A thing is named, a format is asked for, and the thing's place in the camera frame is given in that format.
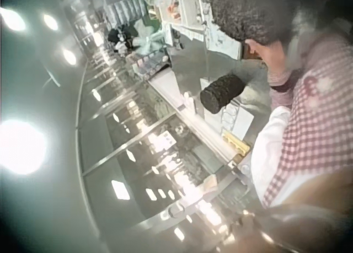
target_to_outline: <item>ceiling light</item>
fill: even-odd
[[[45,24],[52,30],[56,31],[58,29],[58,25],[57,25],[57,22],[56,20],[50,16],[50,15],[47,15],[47,14],[44,14],[43,15],[43,19],[44,19],[44,22]]]
[[[152,166],[152,171],[155,173],[155,174],[159,174],[159,171],[158,169],[155,167],[155,166]]]
[[[17,174],[30,174],[44,161],[46,140],[26,122],[10,120],[0,125],[0,164]]]
[[[21,16],[10,9],[0,8],[0,13],[6,23],[6,25],[14,31],[23,31],[26,29],[26,25]]]
[[[151,199],[151,201],[156,201],[157,197],[155,196],[154,192],[151,189],[146,189],[146,192]]]
[[[192,219],[190,216],[186,216],[186,220],[188,220],[190,223],[192,223]]]
[[[127,156],[130,158],[131,161],[136,162],[135,156],[129,150],[126,151]]]
[[[100,97],[98,91],[96,91],[96,90],[94,89],[94,90],[92,90],[92,93],[93,93],[93,96],[95,97],[95,99],[96,99],[97,101],[101,101],[101,97]]]
[[[168,191],[168,195],[172,200],[175,200],[175,195],[172,191]]]
[[[64,54],[64,57],[66,59],[66,61],[71,65],[75,65],[76,64],[76,56],[73,54],[73,52],[64,49],[62,51],[62,53]]]
[[[160,195],[163,199],[167,198],[167,196],[165,195],[165,193],[164,193],[163,190],[158,189],[158,193],[159,193],[159,195]]]
[[[130,200],[130,195],[127,192],[125,184],[116,180],[112,180],[111,184],[118,199],[120,200]]]
[[[116,114],[113,114],[113,118],[116,122],[120,122],[119,117]]]
[[[174,234],[181,240],[183,241],[185,239],[185,236],[183,234],[183,232],[179,229],[179,228],[176,228],[174,230]]]

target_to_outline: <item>red and white gingham blouse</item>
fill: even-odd
[[[353,165],[353,47],[331,34],[303,49],[308,51],[301,52],[301,73],[269,74],[272,108],[292,110],[280,162],[265,191],[265,207],[290,176],[332,173]],[[285,84],[276,85],[279,79]]]

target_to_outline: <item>person in background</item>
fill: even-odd
[[[346,212],[353,196],[337,202],[328,193],[352,183],[353,47],[329,29],[297,30],[310,13],[302,0],[210,2],[220,29],[268,67],[272,114],[252,155],[263,206],[315,203]]]

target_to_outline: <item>white sleeve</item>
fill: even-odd
[[[253,183],[261,201],[277,171],[282,151],[283,133],[288,125],[290,113],[287,107],[277,107],[255,141],[251,171]]]

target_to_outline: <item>dark cylindrical object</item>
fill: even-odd
[[[235,75],[225,75],[212,82],[200,93],[203,106],[213,114],[218,113],[232,99],[239,96],[245,84]]]

